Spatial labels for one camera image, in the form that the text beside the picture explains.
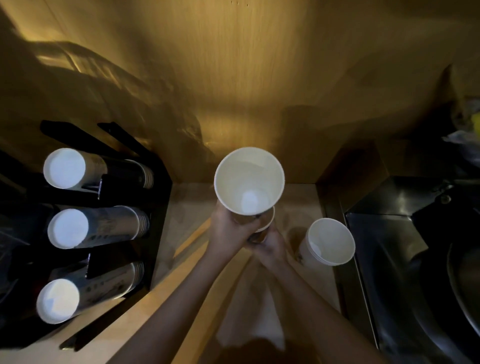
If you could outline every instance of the person's right hand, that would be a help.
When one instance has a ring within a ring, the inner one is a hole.
[[[276,229],[275,222],[268,227],[267,237],[263,243],[248,243],[246,247],[269,270],[274,270],[287,262],[285,239]]]

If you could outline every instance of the forearm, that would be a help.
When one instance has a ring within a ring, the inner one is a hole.
[[[381,354],[288,264],[272,269],[323,363],[384,363]]]
[[[204,255],[109,364],[170,363],[226,262]]]

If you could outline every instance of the hand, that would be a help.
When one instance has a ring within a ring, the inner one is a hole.
[[[260,228],[260,219],[240,225],[218,200],[211,219],[210,241],[205,255],[223,264],[228,263],[239,252],[247,238]]]
[[[275,222],[268,227],[268,233],[263,243],[248,243],[246,246],[268,270],[275,270],[287,262],[285,239],[276,229]]]

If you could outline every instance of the person's left hand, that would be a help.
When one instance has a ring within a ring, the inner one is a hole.
[[[260,228],[260,219],[240,225],[232,214],[217,200],[211,216],[210,241],[205,255],[219,262],[228,263],[242,248],[247,238]]]

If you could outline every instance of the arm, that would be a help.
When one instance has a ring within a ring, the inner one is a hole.
[[[285,241],[274,224],[263,244],[249,245],[291,297],[322,363],[385,363],[382,355],[287,262]]]
[[[259,225],[259,220],[247,225],[237,224],[230,212],[217,202],[212,214],[210,241],[203,257],[108,363],[170,363],[213,282]]]

